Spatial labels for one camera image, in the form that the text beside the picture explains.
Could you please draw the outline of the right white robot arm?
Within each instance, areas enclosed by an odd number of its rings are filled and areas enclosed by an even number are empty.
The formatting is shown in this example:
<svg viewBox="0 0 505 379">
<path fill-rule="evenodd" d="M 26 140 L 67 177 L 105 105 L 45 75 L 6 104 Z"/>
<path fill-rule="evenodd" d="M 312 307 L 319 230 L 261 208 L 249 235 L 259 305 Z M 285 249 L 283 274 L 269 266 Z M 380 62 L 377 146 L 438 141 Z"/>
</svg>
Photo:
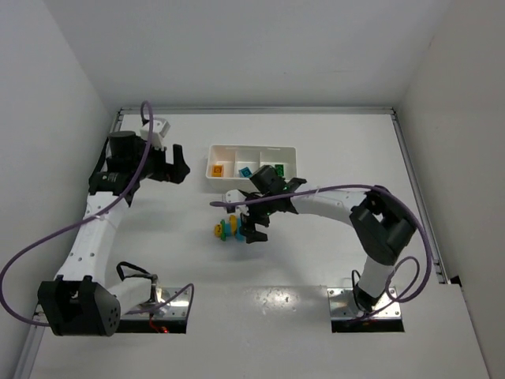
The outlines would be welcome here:
<svg viewBox="0 0 505 379">
<path fill-rule="evenodd" d="M 267 235 L 256 227 L 268 227 L 270 216 L 276 212 L 320 216 L 351 226 L 367 255 L 360 279 L 353 285 L 353 298 L 362 313 L 371 313 L 386 291 L 400 253 L 417 229 L 412 217 L 382 188 L 324 190 L 308 186 L 303 178 L 287 182 L 271 166 L 262 166 L 250 181 L 256 190 L 239 192 L 248 202 L 240 211 L 240 233 L 245 241 L 266 242 Z"/>
</svg>

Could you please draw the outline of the yellow arch lego brick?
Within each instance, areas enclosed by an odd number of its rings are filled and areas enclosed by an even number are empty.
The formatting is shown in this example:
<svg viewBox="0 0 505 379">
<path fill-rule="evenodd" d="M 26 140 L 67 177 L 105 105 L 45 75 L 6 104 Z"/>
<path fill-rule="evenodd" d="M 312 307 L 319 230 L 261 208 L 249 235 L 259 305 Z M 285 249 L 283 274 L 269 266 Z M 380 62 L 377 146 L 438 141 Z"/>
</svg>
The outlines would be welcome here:
<svg viewBox="0 0 505 379">
<path fill-rule="evenodd" d="M 237 234 L 238 229 L 239 229 L 239 226 L 238 226 L 238 222 L 239 221 L 240 220 L 235 215 L 230 215 L 230 217 L 229 217 L 229 225 L 230 225 L 230 233 L 232 235 Z"/>
</svg>

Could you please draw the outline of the blue curved lego brick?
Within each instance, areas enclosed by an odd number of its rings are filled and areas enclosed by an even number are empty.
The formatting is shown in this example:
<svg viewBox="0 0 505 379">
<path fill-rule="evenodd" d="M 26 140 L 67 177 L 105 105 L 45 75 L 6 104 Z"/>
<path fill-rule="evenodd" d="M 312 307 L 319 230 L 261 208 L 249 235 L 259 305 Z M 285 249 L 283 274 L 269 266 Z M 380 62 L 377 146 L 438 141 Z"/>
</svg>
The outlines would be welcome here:
<svg viewBox="0 0 505 379">
<path fill-rule="evenodd" d="M 239 169 L 238 173 L 241 178 L 249 178 L 252 175 L 252 172 L 248 167 L 243 167 L 242 169 Z"/>
</svg>

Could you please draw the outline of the yellow curved lego brick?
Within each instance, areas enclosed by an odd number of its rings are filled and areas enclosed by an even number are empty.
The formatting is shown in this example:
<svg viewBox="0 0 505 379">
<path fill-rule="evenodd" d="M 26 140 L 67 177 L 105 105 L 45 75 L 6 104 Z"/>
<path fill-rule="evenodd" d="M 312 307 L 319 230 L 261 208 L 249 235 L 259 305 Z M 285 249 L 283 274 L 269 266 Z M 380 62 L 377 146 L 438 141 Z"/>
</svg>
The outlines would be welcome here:
<svg viewBox="0 0 505 379">
<path fill-rule="evenodd" d="M 213 178 L 221 178 L 224 173 L 224 166 L 221 164 L 215 164 L 211 168 L 211 176 Z"/>
</svg>

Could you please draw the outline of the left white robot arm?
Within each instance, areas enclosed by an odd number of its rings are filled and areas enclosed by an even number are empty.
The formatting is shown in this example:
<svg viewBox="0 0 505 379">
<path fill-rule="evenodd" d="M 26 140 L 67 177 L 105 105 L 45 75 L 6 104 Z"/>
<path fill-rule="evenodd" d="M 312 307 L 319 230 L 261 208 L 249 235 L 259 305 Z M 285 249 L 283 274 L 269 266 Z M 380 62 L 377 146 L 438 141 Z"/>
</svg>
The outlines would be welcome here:
<svg viewBox="0 0 505 379">
<path fill-rule="evenodd" d="M 38 302 L 56 336 L 112 336 L 125 314 L 153 316 L 170 303 L 163 299 L 157 275 L 120 262 L 118 284 L 105 276 L 114 237 L 144 179 L 180 184 L 189 174 L 182 146 L 174 144 L 173 163 L 166 148 L 133 131 L 113 132 L 88 180 L 86 216 L 52 281 L 43 281 Z"/>
</svg>

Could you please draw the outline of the green rectangular lego brick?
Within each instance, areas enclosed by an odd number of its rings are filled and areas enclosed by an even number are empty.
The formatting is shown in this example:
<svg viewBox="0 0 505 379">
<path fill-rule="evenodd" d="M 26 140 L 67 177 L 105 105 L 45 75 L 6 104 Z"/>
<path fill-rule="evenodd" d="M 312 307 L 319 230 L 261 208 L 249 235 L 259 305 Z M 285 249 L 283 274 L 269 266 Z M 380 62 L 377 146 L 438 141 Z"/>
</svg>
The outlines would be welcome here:
<svg viewBox="0 0 505 379">
<path fill-rule="evenodd" d="M 284 170 L 284 165 L 283 164 L 276 164 L 274 165 L 275 171 L 278 176 L 284 177 L 285 176 L 285 170 Z"/>
</svg>

